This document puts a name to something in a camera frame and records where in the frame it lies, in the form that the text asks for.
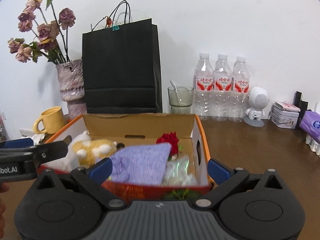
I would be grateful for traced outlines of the person hand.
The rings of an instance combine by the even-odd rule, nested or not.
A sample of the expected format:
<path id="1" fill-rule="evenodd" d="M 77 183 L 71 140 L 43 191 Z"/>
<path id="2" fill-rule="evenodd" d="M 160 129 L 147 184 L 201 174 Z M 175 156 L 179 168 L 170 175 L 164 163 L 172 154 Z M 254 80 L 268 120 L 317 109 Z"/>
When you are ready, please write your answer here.
<path id="1" fill-rule="evenodd" d="M 5 193 L 9 191 L 9 187 L 6 183 L 1 183 L 0 186 L 0 193 Z M 0 239 L 4 236 L 4 228 L 5 228 L 5 219 L 4 219 L 4 213 L 6 211 L 6 205 L 5 202 L 0 199 Z"/>

